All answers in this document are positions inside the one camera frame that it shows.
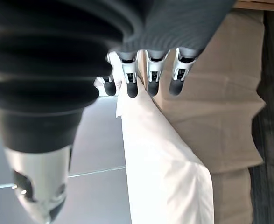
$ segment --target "reflective metal part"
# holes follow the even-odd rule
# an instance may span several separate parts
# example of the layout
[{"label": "reflective metal part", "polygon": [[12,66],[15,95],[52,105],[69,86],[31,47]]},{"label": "reflective metal part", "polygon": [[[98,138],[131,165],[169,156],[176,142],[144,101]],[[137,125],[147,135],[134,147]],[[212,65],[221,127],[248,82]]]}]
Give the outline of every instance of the reflective metal part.
[{"label": "reflective metal part", "polygon": [[13,186],[20,203],[40,224],[51,223],[66,198],[71,146],[49,153],[5,150],[14,173]]},{"label": "reflective metal part", "polygon": [[145,50],[145,53],[148,81],[159,82],[169,51]]},{"label": "reflective metal part", "polygon": [[176,48],[176,56],[174,59],[172,73],[173,80],[176,81],[179,79],[181,81],[184,81],[196,59],[196,57],[191,58],[187,55],[184,55],[183,51],[181,51],[181,48]]}]

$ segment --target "wooden surface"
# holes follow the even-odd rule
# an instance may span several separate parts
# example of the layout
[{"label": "wooden surface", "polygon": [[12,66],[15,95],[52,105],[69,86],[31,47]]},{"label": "wooden surface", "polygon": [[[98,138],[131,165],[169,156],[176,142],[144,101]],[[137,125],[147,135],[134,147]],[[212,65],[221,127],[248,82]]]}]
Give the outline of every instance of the wooden surface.
[{"label": "wooden surface", "polygon": [[274,11],[274,4],[272,4],[272,3],[238,1],[234,5],[234,7],[235,8],[247,8],[247,9],[264,10],[264,11]]},{"label": "wooden surface", "polygon": [[265,12],[258,94],[267,106],[255,117],[252,135],[265,164],[250,169],[254,224],[274,224],[274,12]]}]

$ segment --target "white cloth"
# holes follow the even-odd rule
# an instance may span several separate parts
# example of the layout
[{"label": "white cloth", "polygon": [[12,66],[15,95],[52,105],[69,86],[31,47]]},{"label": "white cloth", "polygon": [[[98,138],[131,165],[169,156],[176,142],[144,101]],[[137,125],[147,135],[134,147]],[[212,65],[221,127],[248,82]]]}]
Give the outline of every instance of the white cloth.
[{"label": "white cloth", "polygon": [[162,115],[138,79],[129,98],[121,85],[129,203],[133,224],[214,224],[211,175]]}]

